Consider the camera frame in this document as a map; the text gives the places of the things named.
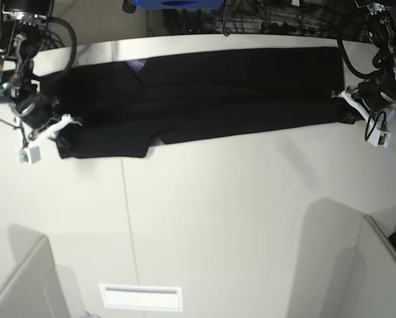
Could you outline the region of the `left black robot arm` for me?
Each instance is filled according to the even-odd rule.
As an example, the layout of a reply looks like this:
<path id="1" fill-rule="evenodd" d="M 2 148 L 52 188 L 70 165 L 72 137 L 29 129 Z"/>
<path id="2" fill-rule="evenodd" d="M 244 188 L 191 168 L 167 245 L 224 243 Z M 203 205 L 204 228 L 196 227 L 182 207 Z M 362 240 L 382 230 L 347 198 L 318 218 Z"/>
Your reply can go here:
<path id="1" fill-rule="evenodd" d="M 345 65 L 362 80 L 346 93 L 362 106 L 367 113 L 366 121 L 370 122 L 396 104 L 396 1 L 356 1 L 355 6 L 338 25 L 336 40 Z M 377 48 L 372 58 L 375 69 L 370 73 L 362 73 L 353 66 L 344 46 L 344 30 L 358 18 L 365 21 L 369 41 Z"/>

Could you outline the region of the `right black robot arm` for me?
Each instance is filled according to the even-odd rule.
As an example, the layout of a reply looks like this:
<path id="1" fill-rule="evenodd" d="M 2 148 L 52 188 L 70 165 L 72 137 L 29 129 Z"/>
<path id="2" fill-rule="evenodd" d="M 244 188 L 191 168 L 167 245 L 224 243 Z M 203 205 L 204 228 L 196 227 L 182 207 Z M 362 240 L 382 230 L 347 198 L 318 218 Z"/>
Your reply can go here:
<path id="1" fill-rule="evenodd" d="M 77 38 L 71 24 L 53 17 L 53 1 L 4 1 L 1 6 L 0 103 L 8 103 L 15 116 L 15 128 L 21 133 L 23 150 L 36 148 L 46 139 L 55 139 L 68 125 L 82 125 L 83 120 L 63 114 L 56 96 L 45 95 L 39 84 L 61 80 L 76 59 Z M 34 57 L 54 43 L 51 24 L 64 27 L 70 35 L 71 49 L 64 69 L 56 74 L 37 76 Z"/>

